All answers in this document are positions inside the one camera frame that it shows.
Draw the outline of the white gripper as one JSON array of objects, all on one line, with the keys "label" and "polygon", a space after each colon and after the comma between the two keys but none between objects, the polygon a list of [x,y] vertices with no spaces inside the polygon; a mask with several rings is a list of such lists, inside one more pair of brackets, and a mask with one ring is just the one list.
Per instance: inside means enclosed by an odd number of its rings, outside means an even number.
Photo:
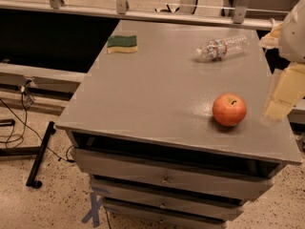
[{"label": "white gripper", "polygon": [[291,61],[284,70],[274,70],[264,110],[266,117],[278,121],[305,97],[305,0],[297,2],[282,24],[273,18],[270,22],[272,29],[258,46],[267,50],[279,47],[280,56]]}]

